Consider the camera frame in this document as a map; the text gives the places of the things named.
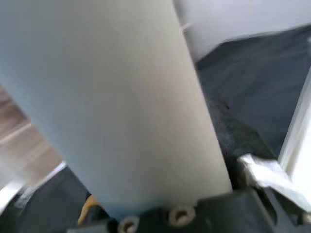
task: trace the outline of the dark fabric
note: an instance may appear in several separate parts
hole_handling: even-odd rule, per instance
[[[279,153],[311,66],[306,42],[310,36],[311,27],[305,27],[228,42],[196,64],[228,167],[232,166],[231,158],[245,152],[274,156],[244,123],[257,130],[275,154]],[[227,103],[241,123],[219,100]],[[0,218],[0,232],[56,232],[73,226],[86,194],[83,185],[66,168],[35,193],[17,219],[17,212],[10,205],[6,218]]]
[[[279,154],[311,66],[311,26],[227,42],[196,64],[203,92],[223,100]]]
[[[57,232],[77,224],[87,190],[65,168],[35,192],[17,220],[18,233]]]

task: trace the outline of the screw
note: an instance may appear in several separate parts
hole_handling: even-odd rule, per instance
[[[118,233],[135,233],[138,229],[139,218],[129,216],[123,219],[118,226]]]
[[[169,212],[169,223],[174,227],[183,227],[195,218],[195,209],[189,205],[178,205]]]

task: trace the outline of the floor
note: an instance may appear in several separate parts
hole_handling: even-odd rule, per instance
[[[0,87],[0,190],[11,181],[35,185],[62,162]]]

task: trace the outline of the gray carpet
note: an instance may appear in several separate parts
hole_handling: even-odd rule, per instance
[[[311,66],[311,26],[224,43],[197,64],[203,91],[227,103],[278,155]]]

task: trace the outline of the white pipe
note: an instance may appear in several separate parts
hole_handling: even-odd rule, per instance
[[[279,156],[281,167],[311,202],[311,69]]]
[[[170,1],[10,0],[0,80],[111,216],[231,190]]]

